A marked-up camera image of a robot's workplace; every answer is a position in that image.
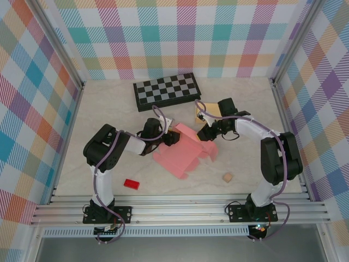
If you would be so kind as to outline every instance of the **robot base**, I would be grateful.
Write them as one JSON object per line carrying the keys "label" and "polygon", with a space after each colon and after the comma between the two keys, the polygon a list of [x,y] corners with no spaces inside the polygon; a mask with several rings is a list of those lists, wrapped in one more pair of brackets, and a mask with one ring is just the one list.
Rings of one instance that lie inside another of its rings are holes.
{"label": "robot base", "polygon": [[100,239],[104,242],[109,242],[118,233],[118,228],[107,230],[104,227],[94,228],[93,235],[99,235]]}
{"label": "robot base", "polygon": [[247,236],[249,239],[263,239],[267,236],[268,229],[261,230],[254,225],[249,226],[250,235]]}
{"label": "robot base", "polygon": [[259,216],[252,219],[247,211],[246,205],[230,205],[228,206],[229,221],[236,222],[276,222],[278,214],[275,206],[269,204],[264,207],[257,207]]}
{"label": "robot base", "polygon": [[[108,205],[108,208],[119,214],[125,221],[125,224],[131,223],[131,206],[114,206],[114,200]],[[83,224],[119,224],[120,219],[109,213],[104,207],[99,206],[90,200],[90,205],[83,211]]]}

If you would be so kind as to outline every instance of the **pink paper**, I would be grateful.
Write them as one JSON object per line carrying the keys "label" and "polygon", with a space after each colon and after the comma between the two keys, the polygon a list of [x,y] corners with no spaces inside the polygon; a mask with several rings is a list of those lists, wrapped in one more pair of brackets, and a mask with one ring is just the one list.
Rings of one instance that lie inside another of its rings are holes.
{"label": "pink paper", "polygon": [[180,140],[172,146],[161,144],[160,153],[154,152],[153,158],[175,177],[186,179],[186,172],[195,170],[199,165],[198,157],[210,156],[211,160],[215,161],[218,149],[214,142],[200,141],[196,131],[181,123],[177,124],[173,131],[180,132]]}

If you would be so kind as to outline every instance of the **yellow box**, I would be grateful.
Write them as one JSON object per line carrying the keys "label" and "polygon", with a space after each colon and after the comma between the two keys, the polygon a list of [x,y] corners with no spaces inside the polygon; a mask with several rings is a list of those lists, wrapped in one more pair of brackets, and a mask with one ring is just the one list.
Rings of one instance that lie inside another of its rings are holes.
{"label": "yellow box", "polygon": [[[219,111],[219,107],[217,103],[204,103],[206,106],[206,111],[210,113],[213,116],[222,116]],[[197,114],[199,113],[199,109],[195,107],[195,123],[196,124],[206,124],[206,121],[202,121],[197,117]]]}

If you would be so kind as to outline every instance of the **red block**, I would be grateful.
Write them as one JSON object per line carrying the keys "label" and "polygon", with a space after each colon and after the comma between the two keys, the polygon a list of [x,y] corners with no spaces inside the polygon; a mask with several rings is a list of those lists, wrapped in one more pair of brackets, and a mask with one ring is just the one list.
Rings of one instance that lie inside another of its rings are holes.
{"label": "red block", "polygon": [[133,188],[135,190],[138,190],[138,187],[140,187],[140,183],[137,181],[133,181],[130,179],[126,179],[124,183],[125,187]]}

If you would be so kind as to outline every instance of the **gray floor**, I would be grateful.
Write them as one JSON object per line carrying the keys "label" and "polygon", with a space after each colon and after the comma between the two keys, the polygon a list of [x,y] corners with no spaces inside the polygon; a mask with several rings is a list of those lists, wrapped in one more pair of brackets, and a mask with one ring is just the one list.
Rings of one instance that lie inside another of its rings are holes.
{"label": "gray floor", "polygon": [[95,239],[44,239],[37,262],[67,261],[326,261],[315,225],[288,225],[276,237],[125,237],[110,245]]}

